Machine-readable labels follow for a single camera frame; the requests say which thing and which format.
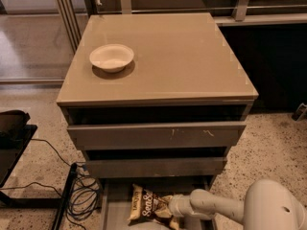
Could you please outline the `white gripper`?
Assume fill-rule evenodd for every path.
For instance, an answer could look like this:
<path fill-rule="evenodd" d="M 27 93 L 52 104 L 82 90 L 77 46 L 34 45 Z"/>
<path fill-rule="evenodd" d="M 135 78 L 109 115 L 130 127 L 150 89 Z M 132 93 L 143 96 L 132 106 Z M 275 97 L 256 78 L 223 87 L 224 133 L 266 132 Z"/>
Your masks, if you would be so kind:
<path fill-rule="evenodd" d="M 169 202 L 169 210 L 177 218 L 191 217 L 194 210 L 191 206 L 190 196 L 188 195 L 174 195 Z"/>

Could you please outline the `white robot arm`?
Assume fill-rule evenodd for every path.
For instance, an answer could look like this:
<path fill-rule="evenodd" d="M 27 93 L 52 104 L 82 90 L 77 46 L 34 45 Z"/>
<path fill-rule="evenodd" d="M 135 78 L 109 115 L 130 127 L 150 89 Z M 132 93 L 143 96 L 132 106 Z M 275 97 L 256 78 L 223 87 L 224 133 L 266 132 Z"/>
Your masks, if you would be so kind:
<path fill-rule="evenodd" d="M 244 230 L 307 230 L 306 208 L 286 187 L 269 179 L 251 184 L 244 201 L 196 189 L 190 195 L 174 195 L 169 209 L 178 218 L 212 219 L 220 214 Z"/>

